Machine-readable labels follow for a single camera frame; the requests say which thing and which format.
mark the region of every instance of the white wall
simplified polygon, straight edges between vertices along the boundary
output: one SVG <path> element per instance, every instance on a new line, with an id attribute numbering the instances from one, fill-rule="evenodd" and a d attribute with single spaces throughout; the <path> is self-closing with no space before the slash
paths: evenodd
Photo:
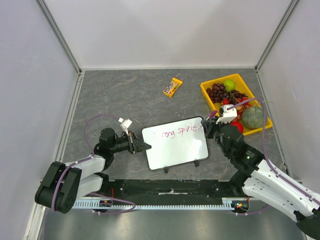
<path id="1" fill-rule="evenodd" d="M 254 66 L 290 0 L 45 0 L 82 68 Z"/>
<path id="2" fill-rule="evenodd" d="M 320 192 L 320 1 L 300 1 L 260 75 L 289 170 Z"/>
<path id="3" fill-rule="evenodd" d="M 77 75 L 34 0 L 0 3 L 0 232 L 23 238 Z"/>

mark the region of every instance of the gray countertop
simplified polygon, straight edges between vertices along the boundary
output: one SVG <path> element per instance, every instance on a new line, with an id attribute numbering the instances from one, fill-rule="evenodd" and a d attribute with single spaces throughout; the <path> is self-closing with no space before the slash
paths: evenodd
<path id="1" fill-rule="evenodd" d="M 131 119 L 130 130 L 142 139 L 141 129 L 157 124 L 178 121 L 194 116 L 207 117 L 211 110 L 202 95 L 202 82 L 238 73 L 256 97 L 262 92 L 254 69 L 154 69 L 86 71 L 75 109 L 63 162 L 72 162 L 90 154 L 84 140 L 84 126 L 93 116 L 112 114 Z M 173 98 L 163 94 L 171 79 L 176 77 L 183 85 Z M 99 142 L 104 128 L 113 128 L 121 134 L 120 123 L 110 117 L 94 119 L 87 127 L 87 138 L 93 146 Z M 262 134 L 245 137 L 245 141 L 262 151 Z M 272 129 L 266 130 L 266 147 L 270 160 L 284 170 L 276 138 Z M 119 152 L 105 172 L 111 179 L 220 179 L 229 180 L 236 169 L 230 164 L 213 139 L 207 141 L 209 158 L 199 161 L 199 167 L 190 162 L 172 166 L 169 173 L 162 169 L 151 171 L 144 153 L 131 155 Z"/>

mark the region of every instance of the written word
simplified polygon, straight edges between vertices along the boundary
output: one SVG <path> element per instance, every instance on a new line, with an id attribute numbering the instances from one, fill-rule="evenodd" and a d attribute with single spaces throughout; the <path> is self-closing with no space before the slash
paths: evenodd
<path id="1" fill-rule="evenodd" d="M 183 137 L 187 133 L 192 133 L 197 130 L 196 126 L 186 126 L 186 127 L 179 127 L 177 130 L 172 131 L 163 131 L 163 132 L 154 132 L 153 138 L 167 138 L 167 139 L 174 139 L 176 136 Z"/>

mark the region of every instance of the candy wrapper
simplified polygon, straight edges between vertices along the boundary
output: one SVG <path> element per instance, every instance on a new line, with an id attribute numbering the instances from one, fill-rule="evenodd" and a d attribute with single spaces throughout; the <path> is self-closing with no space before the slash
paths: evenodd
<path id="1" fill-rule="evenodd" d="M 172 98 L 172 96 L 175 94 L 176 90 L 182 85 L 183 81 L 177 79 L 177 78 L 172 78 L 172 81 L 170 82 L 169 86 L 163 90 L 164 95 Z"/>

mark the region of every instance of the gray floor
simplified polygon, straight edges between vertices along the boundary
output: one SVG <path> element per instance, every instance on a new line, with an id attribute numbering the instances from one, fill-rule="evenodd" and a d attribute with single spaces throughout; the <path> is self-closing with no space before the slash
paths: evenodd
<path id="1" fill-rule="evenodd" d="M 254 69 L 157 69 L 86 71 L 74 113 L 63 161 L 71 162 L 90 154 L 84 141 L 84 125 L 97 114 L 108 113 L 133 121 L 130 129 L 141 138 L 141 129 L 152 125 L 182 120 L 194 116 L 207 117 L 211 111 L 200 89 L 202 82 L 238 73 L 252 93 L 262 98 Z M 163 94 L 172 77 L 183 81 L 173 98 Z M 114 128 L 121 134 L 120 124 L 109 117 L 93 120 L 87 128 L 87 137 L 94 146 L 103 128 Z M 262 150 L 261 133 L 245 137 L 245 141 Z M 266 130 L 269 157 L 284 169 L 272 129 Z M 172 166 L 169 173 L 151 171 L 144 153 L 131 155 L 116 153 L 114 162 L 106 171 L 111 179 L 220 179 L 229 180 L 236 172 L 211 139 L 209 158 L 193 163 Z"/>
<path id="2" fill-rule="evenodd" d="M 251 201 L 250 209 L 264 203 Z M 219 210 L 137 210 L 120 215 L 75 209 L 48 212 L 38 240 L 305 240 L 296 224 L 269 207 L 235 216 Z"/>

